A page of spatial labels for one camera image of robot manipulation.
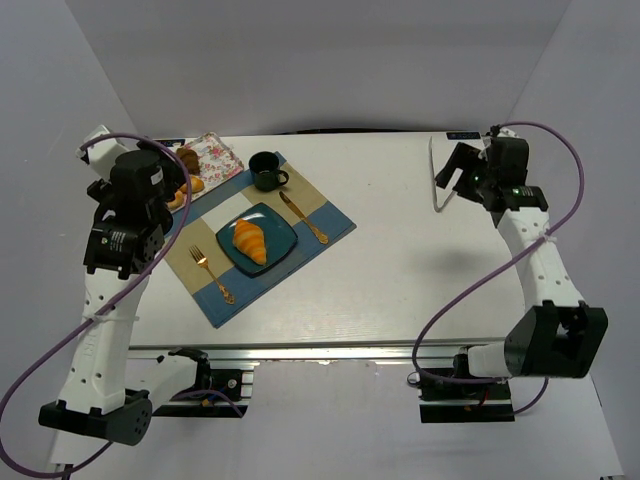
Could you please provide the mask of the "floral serving tray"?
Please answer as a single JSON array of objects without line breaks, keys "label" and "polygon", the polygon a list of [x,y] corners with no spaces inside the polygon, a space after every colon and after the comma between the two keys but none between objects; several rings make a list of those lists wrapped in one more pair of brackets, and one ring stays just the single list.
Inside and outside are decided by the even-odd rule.
[{"label": "floral serving tray", "polygon": [[164,140],[164,144],[174,153],[178,148],[185,147],[198,154],[200,174],[193,176],[199,177],[204,182],[205,189],[199,193],[192,192],[193,202],[245,170],[239,157],[213,132],[192,140]]}]

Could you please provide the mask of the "golden croissant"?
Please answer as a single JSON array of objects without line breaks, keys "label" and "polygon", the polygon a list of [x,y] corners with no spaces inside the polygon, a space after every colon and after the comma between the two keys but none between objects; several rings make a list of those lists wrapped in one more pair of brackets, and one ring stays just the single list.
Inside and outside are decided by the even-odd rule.
[{"label": "golden croissant", "polygon": [[264,266],[267,263],[267,250],[263,230],[242,218],[236,221],[233,246],[255,264]]}]

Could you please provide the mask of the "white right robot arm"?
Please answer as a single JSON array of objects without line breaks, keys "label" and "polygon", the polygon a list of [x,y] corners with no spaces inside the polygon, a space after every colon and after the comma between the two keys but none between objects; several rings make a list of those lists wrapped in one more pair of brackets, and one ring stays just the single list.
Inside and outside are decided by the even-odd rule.
[{"label": "white right robot arm", "polygon": [[605,311],[587,304],[573,284],[552,238],[548,203],[526,183],[529,145],[495,137],[485,149],[458,143],[435,177],[490,213],[512,258],[525,314],[498,343],[463,353],[469,380],[512,377],[583,378],[608,327]]}]

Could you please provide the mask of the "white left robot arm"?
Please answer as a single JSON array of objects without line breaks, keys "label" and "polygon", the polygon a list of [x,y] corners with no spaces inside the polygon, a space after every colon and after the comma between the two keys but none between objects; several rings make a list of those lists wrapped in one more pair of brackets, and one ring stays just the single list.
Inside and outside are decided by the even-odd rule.
[{"label": "white left robot arm", "polygon": [[167,202],[183,178],[167,156],[134,150],[88,187],[98,204],[83,261],[83,317],[90,324],[58,399],[40,409],[40,425],[130,446],[146,433],[152,402],[148,391],[126,388],[125,368],[148,282],[143,273],[172,228]]}]

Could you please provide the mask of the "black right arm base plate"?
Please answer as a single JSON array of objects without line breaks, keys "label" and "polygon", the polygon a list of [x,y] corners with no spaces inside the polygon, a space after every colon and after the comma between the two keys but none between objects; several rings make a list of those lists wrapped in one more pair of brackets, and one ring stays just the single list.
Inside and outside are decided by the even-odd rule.
[{"label": "black right arm base plate", "polygon": [[420,374],[419,413],[423,424],[513,422],[514,408],[507,383],[460,385]]}]

